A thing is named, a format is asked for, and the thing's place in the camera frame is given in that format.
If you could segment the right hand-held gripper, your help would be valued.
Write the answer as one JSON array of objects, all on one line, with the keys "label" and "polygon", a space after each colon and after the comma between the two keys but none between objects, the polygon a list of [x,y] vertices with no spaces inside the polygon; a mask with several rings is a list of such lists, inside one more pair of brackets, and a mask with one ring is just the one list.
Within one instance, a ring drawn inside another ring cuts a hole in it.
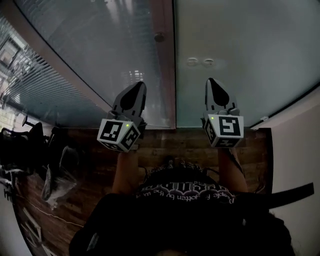
[{"label": "right hand-held gripper", "polygon": [[213,110],[237,107],[236,97],[224,84],[212,77],[205,84],[205,105],[202,127],[212,148],[235,148],[244,138],[244,117],[218,114]]}]

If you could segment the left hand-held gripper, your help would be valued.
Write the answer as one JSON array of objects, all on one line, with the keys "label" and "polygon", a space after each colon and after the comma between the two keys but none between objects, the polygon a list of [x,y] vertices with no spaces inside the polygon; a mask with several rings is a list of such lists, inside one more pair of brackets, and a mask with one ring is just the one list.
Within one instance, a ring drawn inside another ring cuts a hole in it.
[{"label": "left hand-held gripper", "polygon": [[146,122],[141,117],[145,109],[147,87],[138,81],[122,90],[107,118],[101,120],[97,141],[106,148],[129,152],[136,149],[136,142],[143,138]]}]

